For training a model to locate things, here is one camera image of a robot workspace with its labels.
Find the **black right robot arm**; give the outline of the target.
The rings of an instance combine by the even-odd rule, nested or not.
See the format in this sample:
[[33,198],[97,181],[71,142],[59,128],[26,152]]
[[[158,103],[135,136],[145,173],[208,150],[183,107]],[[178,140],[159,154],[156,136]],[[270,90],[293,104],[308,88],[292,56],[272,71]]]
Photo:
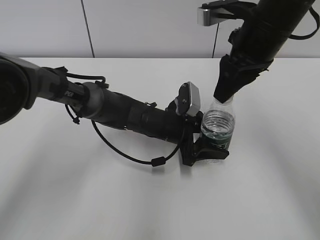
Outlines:
[[258,4],[237,1],[223,8],[233,15],[228,19],[242,19],[242,26],[229,36],[231,51],[219,62],[219,79],[214,97],[221,103],[230,99],[242,87],[252,83],[274,61],[288,39],[306,40],[314,32],[299,36],[293,31],[311,13],[317,24],[319,14],[312,0],[261,0]]

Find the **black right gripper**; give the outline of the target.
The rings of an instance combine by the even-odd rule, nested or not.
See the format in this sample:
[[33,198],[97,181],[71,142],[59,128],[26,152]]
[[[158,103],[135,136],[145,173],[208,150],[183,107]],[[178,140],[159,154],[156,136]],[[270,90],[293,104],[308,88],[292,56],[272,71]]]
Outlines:
[[[219,61],[219,78],[214,90],[214,98],[220,103],[225,103],[234,97],[241,88],[252,83],[261,72],[267,71],[270,62],[256,60],[237,49],[237,38],[241,27],[234,29],[228,37],[232,45],[229,54],[224,55]],[[239,73],[253,74],[253,79],[235,77]]]

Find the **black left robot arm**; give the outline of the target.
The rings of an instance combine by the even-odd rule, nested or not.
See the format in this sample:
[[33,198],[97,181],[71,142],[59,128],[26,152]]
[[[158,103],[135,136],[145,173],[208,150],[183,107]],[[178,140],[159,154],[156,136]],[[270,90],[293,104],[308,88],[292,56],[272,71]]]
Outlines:
[[[201,133],[203,113],[199,91],[184,83],[166,109],[110,91],[103,76],[78,75],[65,67],[40,67],[21,58],[0,55],[0,122],[12,120],[30,109],[37,98],[61,103],[78,124],[81,118],[118,129],[130,130],[176,145],[182,162],[192,166],[201,160],[223,160],[229,152],[209,143]],[[194,134],[201,133],[198,139]]]

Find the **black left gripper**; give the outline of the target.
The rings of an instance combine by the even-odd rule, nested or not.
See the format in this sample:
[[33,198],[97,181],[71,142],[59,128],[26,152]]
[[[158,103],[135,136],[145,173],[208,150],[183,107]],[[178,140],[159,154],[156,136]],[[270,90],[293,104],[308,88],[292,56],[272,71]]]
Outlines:
[[171,159],[180,152],[182,164],[193,166],[195,162],[204,160],[225,160],[229,156],[230,138],[210,138],[200,136],[194,143],[194,134],[200,132],[200,123],[203,120],[203,112],[199,111],[196,116],[177,115],[174,100],[165,109],[165,140],[176,144],[165,161]]

